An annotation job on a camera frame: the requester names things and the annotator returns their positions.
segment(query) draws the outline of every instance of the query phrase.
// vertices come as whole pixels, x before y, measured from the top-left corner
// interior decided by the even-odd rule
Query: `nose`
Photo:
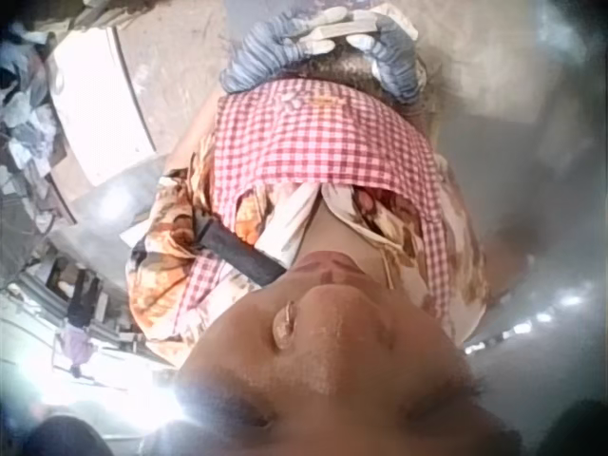
[[[389,316],[345,284],[314,287],[287,305],[275,317],[274,336],[278,356],[306,372],[301,381],[323,394],[344,391],[393,346]]]

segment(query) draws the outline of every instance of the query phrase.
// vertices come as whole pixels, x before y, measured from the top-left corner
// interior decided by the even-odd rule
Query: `checkered cloth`
[[[233,230],[238,199],[261,184],[356,185],[411,201],[435,298],[427,311],[445,323],[449,280],[438,173],[427,140],[396,112],[344,85],[281,80],[222,99],[216,141],[214,207]],[[199,256],[178,319],[214,289],[219,266],[213,254]]]

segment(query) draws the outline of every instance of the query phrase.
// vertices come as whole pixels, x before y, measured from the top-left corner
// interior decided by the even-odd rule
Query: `glove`
[[[399,103],[413,105],[420,87],[416,75],[416,47],[409,35],[391,18],[371,11],[355,11],[354,19],[375,17],[378,36],[347,36],[351,46],[361,50],[371,61],[375,78]]]
[[[251,90],[286,67],[331,52],[335,48],[332,40],[298,43],[295,39],[319,26],[342,22],[348,14],[344,7],[326,9],[315,17],[290,11],[256,24],[230,65],[221,72],[221,86],[227,93]]]

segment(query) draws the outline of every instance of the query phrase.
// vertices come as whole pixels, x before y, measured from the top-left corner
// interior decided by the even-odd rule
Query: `nostril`
[[[292,343],[295,325],[295,303],[289,301],[287,305],[276,314],[273,321],[273,337],[280,350],[286,350]]]

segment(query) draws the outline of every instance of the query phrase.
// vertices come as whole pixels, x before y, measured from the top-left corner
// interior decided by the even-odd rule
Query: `neck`
[[[297,257],[321,251],[348,255],[368,276],[373,277],[378,283],[387,284],[380,252],[338,219],[323,200],[313,212]]]

